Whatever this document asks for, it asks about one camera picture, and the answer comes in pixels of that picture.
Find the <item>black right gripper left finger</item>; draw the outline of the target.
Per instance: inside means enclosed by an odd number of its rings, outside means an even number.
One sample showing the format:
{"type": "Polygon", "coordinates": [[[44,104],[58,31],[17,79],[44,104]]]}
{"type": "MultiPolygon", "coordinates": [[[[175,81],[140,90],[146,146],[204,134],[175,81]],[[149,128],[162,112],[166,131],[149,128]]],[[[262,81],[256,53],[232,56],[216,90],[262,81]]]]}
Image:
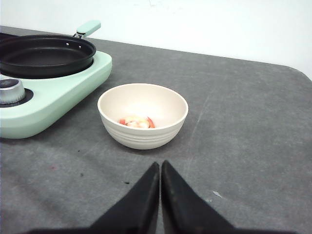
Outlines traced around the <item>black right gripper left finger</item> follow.
{"type": "Polygon", "coordinates": [[[154,234],[159,180],[159,164],[154,162],[129,192],[91,225],[91,229],[98,234],[154,234]]]}

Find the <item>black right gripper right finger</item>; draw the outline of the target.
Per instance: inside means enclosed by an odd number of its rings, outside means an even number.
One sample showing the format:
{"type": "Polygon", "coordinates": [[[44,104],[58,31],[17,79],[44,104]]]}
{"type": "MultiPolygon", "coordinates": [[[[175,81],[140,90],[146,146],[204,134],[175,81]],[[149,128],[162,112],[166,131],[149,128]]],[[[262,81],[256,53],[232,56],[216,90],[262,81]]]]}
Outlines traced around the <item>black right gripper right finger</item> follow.
{"type": "Polygon", "coordinates": [[[166,234],[229,234],[236,231],[196,194],[167,160],[161,166],[161,205],[166,234]]]}

